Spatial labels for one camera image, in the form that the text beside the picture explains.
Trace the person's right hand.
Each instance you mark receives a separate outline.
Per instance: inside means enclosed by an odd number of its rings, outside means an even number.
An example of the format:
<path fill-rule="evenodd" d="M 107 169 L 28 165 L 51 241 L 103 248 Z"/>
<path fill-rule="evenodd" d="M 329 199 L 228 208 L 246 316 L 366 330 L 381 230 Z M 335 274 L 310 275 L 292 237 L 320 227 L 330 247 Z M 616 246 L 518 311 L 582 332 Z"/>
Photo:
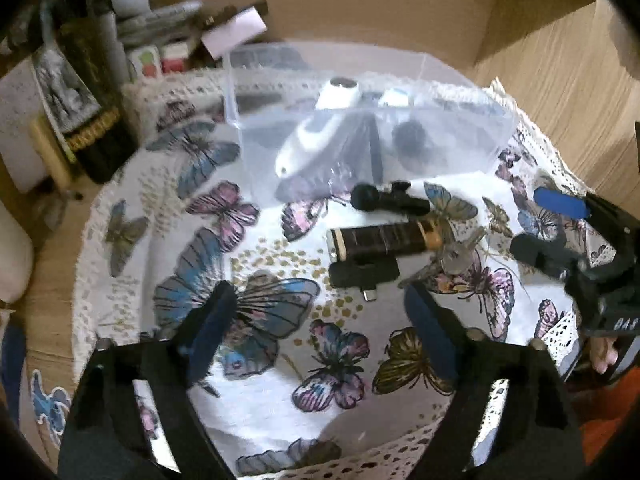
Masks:
<path fill-rule="evenodd" d="M 591 337 L 589 341 L 589 359 L 591 367 L 603 375 L 618 359 L 618 351 L 614 347 L 616 337 Z"/>

